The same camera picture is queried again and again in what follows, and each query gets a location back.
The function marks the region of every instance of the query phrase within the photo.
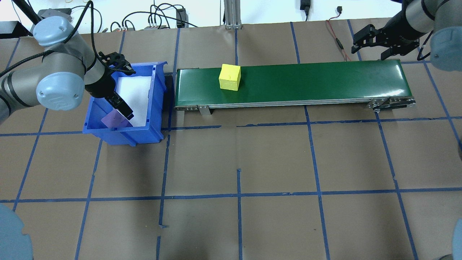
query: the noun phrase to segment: metal bracket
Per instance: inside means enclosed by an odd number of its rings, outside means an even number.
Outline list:
[[[203,116],[210,116],[212,112],[210,112],[210,109],[207,105],[198,105],[199,112],[201,112],[201,115]]]
[[[225,0],[225,28],[241,29],[241,0]]]
[[[375,113],[380,111],[392,110],[396,108],[405,108],[415,106],[414,97],[393,97],[372,99],[367,106]]]

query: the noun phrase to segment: power adapter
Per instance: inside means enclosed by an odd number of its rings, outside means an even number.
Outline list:
[[[306,16],[310,12],[311,0],[300,0],[300,10],[305,10]]]

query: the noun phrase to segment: black cable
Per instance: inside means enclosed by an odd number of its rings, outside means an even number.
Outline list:
[[[27,3],[28,3],[29,6],[32,8],[32,10],[34,10],[34,8],[32,7],[32,5],[30,4],[29,0],[27,0]]]
[[[159,25],[157,27],[159,29],[162,26],[162,17],[158,13],[151,13],[149,15],[149,17],[147,18],[147,22],[149,23],[149,26],[151,26],[151,24],[152,24],[152,26],[154,26],[154,22],[152,21],[152,15],[154,15],[154,19],[156,18],[156,15],[159,16],[160,23],[159,23]]]
[[[136,14],[136,13],[151,13],[151,12],[146,12],[146,11],[132,12],[132,13],[129,13],[128,15],[126,15],[126,16],[123,18],[123,21],[125,21],[125,19],[127,19],[130,15]],[[187,22],[187,21],[183,21],[183,20],[180,20],[180,19],[176,19],[176,18],[173,18],[173,17],[170,17],[170,16],[165,16],[165,15],[162,15],[162,14],[157,14],[157,15],[162,16],[162,17],[165,17],[165,18],[170,18],[170,19],[173,19],[173,20],[176,20],[176,21],[180,21],[180,22],[183,22],[183,23],[185,23],[185,24],[188,24],[188,25],[197,27],[196,25],[194,25],[194,24],[192,24],[192,23],[189,23],[189,22]]]
[[[80,17],[79,19],[79,22],[82,20],[83,18],[83,14],[85,14],[88,6],[91,6],[91,10],[90,10],[90,15],[91,15],[91,31],[90,31],[90,36],[91,36],[91,47],[93,48],[93,53],[95,54],[95,58],[98,59],[99,62],[101,62],[101,64],[107,68],[107,69],[110,69],[110,70],[113,70],[113,71],[118,71],[118,72],[124,72],[124,73],[132,73],[133,72],[133,69],[132,70],[124,70],[124,69],[118,69],[118,68],[111,68],[109,67],[102,59],[101,57],[99,56],[98,52],[96,51],[96,47],[95,47],[95,37],[94,37],[94,31],[93,31],[93,26],[94,26],[94,17],[93,17],[93,1],[89,0],[82,12],[82,16]]]
[[[135,25],[132,23],[132,21],[130,21],[130,20],[128,20],[128,19],[125,20],[125,27],[127,28],[127,30],[128,30],[127,22],[130,22],[130,23],[132,24],[132,26],[133,26],[133,31],[136,31],[136,30],[135,30]]]
[[[114,24],[117,24],[117,26],[118,26],[119,28],[121,28],[121,27],[122,27],[122,26],[120,26],[120,24],[119,24],[119,23],[117,23],[117,22],[112,22],[112,24],[111,24],[111,26],[110,26],[110,29],[111,29],[111,31],[112,31],[112,26],[113,26]]]
[[[85,6],[74,6],[74,7],[71,8],[71,10],[75,9],[77,7],[85,7]],[[101,27],[103,26],[103,16],[101,15],[101,13],[100,13],[100,11],[98,9],[96,9],[96,8],[94,8],[94,9],[96,10],[96,12],[99,13],[99,18],[101,19],[101,22],[99,23],[99,28],[98,28],[98,31],[97,31],[97,33],[98,33],[101,30]]]
[[[163,6],[163,5],[167,5],[168,7],[165,8],[165,9],[160,9],[160,7]],[[162,4],[160,4],[158,7],[159,7],[159,10],[161,10],[161,11],[162,11],[162,10],[166,10],[166,9],[172,7],[172,8],[174,8],[174,9],[176,10],[176,13],[178,14],[178,17],[179,17],[180,19],[186,18],[186,17],[181,17],[181,13],[180,13],[180,11],[178,10],[178,8],[175,7],[175,5],[171,5],[171,4],[168,4],[168,3],[162,3]]]
[[[155,7],[155,8],[156,8],[156,10],[154,11],[154,13],[152,12],[152,7]],[[157,14],[158,8],[159,8],[159,6],[156,6],[156,5],[151,5],[151,6],[149,7],[149,11],[150,11],[151,13],[154,14],[154,23],[156,23],[156,24],[157,24],[157,21],[156,21],[156,14]],[[167,27],[170,28],[169,21],[168,21],[167,19],[165,19],[165,20],[167,21]]]
[[[19,22],[22,24],[23,22],[21,22],[21,18],[19,18],[19,14],[18,14],[18,12],[16,11],[16,8],[14,7],[13,0],[11,0],[11,5],[13,6],[13,10],[14,10],[14,12],[16,13],[16,16],[18,17]]]
[[[417,60],[418,60],[418,61],[422,61],[422,60],[424,60],[425,58],[427,58],[428,56],[430,56],[430,53],[431,53],[431,52],[427,53],[425,56],[422,57],[422,51],[424,50],[425,44],[427,44],[427,42],[428,42],[428,40],[430,39],[430,37],[432,36],[432,34],[433,34],[433,31],[431,31],[431,32],[428,34],[427,39],[425,39],[424,44],[422,44],[422,48],[420,48],[419,54],[417,55]]]

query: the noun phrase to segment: green conveyor belt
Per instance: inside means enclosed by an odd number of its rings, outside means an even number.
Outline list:
[[[239,91],[220,89],[220,70],[178,70],[175,108],[354,103],[412,96],[399,60],[241,67]]]

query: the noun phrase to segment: table surface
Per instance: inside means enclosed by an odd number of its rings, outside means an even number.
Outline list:
[[[348,47],[352,32],[386,21],[332,25]],[[0,202],[25,223],[35,259],[450,253],[462,216],[460,72],[417,62],[415,50],[396,57],[415,108],[378,115],[363,104],[236,108],[203,117],[172,109],[177,69],[341,62],[326,24],[113,32],[95,41],[132,63],[168,62],[164,140],[109,146],[83,135],[88,95],[72,111],[15,112],[0,126]],[[0,40],[0,66],[42,50],[33,38]],[[383,50],[350,57],[376,60]]]

